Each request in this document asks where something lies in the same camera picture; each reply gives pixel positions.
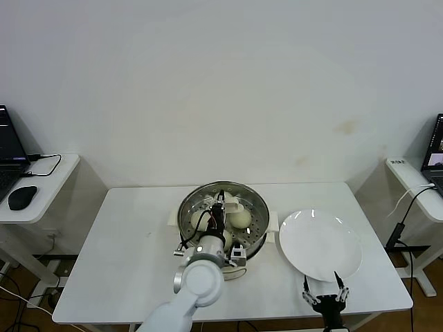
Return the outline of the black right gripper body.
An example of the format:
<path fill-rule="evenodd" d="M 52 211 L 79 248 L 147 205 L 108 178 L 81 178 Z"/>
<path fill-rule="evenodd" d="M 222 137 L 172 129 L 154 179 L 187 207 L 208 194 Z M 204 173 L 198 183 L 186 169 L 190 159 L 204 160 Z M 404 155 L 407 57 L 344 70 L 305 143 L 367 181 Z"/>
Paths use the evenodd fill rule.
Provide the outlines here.
<path fill-rule="evenodd" d="M 322 315 L 325 328 L 345 328 L 341 317 L 345 307 L 345 301 L 337 295 L 319 295 L 312 304 L 313 310 Z"/>

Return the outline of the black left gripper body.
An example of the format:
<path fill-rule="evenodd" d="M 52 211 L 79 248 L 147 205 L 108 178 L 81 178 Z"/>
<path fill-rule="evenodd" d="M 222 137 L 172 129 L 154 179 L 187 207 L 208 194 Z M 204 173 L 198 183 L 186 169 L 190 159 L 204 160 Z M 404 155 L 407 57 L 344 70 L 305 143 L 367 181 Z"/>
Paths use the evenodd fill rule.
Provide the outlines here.
<path fill-rule="evenodd" d="M 209 209 L 210 219 L 206 231 L 222 236 L 225 229 L 225 208 L 222 203 L 215 203 Z"/>

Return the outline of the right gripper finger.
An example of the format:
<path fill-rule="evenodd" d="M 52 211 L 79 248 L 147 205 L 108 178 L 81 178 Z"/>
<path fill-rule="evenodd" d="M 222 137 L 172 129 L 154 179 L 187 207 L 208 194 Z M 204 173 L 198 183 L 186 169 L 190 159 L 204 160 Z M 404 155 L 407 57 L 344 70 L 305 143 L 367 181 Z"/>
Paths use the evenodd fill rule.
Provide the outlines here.
<path fill-rule="evenodd" d="M 334 272 L 334 276 L 336 278 L 336 283 L 338 285 L 338 294 L 336 295 L 335 300 L 337 302 L 346 302 L 350 294 L 350 289 L 347 286 L 345 286 L 343 280 L 340 278 L 337 272 Z"/>
<path fill-rule="evenodd" d="M 307 281 L 306 275 L 304 276 L 304 281 L 303 281 L 302 297 L 309 305 L 320 304 L 320 300 L 310 292 L 309 283 Z"/>

